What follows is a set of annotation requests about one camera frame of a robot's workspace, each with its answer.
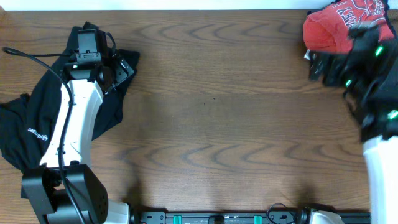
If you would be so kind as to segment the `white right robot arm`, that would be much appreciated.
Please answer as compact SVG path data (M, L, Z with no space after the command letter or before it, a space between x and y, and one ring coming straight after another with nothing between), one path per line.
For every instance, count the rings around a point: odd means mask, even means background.
M381 26L355 24L347 53L311 50L309 79L343 88L360 128L369 182L370 222L397 223L397 38L381 40Z

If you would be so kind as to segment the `red printed t-shirt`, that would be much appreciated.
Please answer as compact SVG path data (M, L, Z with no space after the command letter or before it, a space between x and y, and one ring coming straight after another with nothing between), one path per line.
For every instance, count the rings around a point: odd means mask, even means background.
M353 47L349 30L356 25L378 26L379 40L393 39L389 5L383 0L333 1L318 11L308 12L303 23L303 41L310 51L347 53Z

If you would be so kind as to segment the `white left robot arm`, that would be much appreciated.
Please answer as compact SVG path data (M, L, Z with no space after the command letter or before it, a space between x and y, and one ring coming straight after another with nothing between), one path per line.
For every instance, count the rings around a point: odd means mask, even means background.
M134 74L118 53L78 53L63 70L48 69L60 81L60 109L49 146L22 189L40 223L132 223L131 208L108 197L91 170L91 142L104 96Z

